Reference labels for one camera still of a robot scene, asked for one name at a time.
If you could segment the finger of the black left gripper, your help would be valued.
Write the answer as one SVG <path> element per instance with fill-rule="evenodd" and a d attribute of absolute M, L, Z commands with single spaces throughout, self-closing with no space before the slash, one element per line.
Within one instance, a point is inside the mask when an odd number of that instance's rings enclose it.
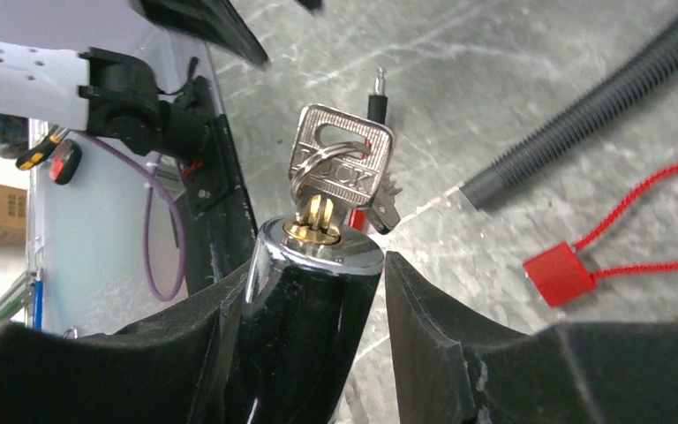
<path fill-rule="evenodd" d="M 156 26 L 213 43 L 263 68 L 267 52 L 229 1 L 135 0 L 131 7 Z"/>

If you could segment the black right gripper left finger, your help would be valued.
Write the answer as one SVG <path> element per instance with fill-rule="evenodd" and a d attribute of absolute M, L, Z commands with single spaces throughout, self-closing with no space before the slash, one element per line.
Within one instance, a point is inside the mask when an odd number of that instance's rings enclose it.
<path fill-rule="evenodd" d="M 222 423 L 248 268 L 110 335 L 0 321 L 0 423 Z"/>

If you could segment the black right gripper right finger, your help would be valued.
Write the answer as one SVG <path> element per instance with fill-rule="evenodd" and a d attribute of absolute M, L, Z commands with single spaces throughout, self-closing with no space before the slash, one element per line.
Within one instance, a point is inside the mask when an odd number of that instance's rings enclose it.
<path fill-rule="evenodd" d="M 559 322 L 525 335 L 385 265 L 403 423 L 678 423 L 678 322 Z"/>

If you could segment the red cable bike lock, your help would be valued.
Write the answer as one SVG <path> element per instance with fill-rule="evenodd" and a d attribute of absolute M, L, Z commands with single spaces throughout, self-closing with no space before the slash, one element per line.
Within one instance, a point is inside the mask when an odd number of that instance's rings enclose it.
<path fill-rule="evenodd" d="M 366 119 L 386 124 L 386 73 Z M 278 216 L 260 227 L 224 385 L 225 423 L 328 423 L 342 395 L 383 269 L 362 210 L 332 245 L 301 242 Z"/>

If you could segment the small silver keys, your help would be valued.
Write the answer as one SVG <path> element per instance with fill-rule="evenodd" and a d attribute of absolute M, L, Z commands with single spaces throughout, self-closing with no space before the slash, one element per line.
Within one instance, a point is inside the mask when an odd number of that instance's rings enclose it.
<path fill-rule="evenodd" d="M 288 170 L 297 212 L 285 231 L 301 242 L 332 245 L 356 209 L 376 232 L 390 233 L 401 220 L 400 189 L 388 175 L 394 147 L 384 124 L 318 103 L 305 106 Z"/>

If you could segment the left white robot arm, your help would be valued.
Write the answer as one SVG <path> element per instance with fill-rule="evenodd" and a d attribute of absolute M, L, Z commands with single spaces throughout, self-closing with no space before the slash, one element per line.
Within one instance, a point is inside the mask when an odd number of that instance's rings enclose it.
<path fill-rule="evenodd" d="M 212 155 L 216 113 L 181 101 L 195 72 L 163 89 L 141 57 L 163 33 L 269 61 L 228 1 L 0 1 L 0 114 L 120 140 L 141 156 Z"/>

